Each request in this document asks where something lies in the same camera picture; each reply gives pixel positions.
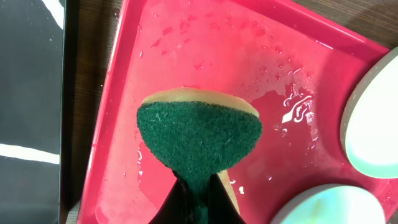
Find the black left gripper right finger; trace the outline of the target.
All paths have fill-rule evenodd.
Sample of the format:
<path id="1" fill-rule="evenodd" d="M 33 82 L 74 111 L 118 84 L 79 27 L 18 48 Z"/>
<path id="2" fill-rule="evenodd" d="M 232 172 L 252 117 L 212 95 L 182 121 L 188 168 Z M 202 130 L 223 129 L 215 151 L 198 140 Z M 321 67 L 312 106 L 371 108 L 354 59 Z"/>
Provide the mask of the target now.
<path id="1" fill-rule="evenodd" d="M 210 177 L 207 207 L 209 224 L 245 224 L 216 174 Z"/>

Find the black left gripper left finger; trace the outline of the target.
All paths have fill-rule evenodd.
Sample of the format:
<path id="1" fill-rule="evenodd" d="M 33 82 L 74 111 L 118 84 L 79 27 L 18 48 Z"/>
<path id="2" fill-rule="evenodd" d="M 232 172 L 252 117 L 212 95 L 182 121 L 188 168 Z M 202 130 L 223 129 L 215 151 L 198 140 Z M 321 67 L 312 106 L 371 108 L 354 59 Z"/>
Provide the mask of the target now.
<path id="1" fill-rule="evenodd" d="M 177 179 L 150 224 L 190 223 L 190 189 L 186 181 L 174 170 L 173 175 Z"/>

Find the green and yellow sponge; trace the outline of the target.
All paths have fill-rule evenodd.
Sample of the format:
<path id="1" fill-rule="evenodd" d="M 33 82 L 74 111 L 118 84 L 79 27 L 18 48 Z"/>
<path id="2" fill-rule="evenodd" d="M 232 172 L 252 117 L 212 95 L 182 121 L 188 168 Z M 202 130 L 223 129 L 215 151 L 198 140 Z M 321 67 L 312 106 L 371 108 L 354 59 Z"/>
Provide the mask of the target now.
<path id="1" fill-rule="evenodd" d="M 137 110 L 137 127 L 154 157 L 186 181 L 190 223 L 208 223 L 208 185 L 213 174 L 231 199 L 226 178 L 219 174 L 246 157 L 262 134 L 259 112 L 246 100 L 195 88 L 146 97 Z"/>

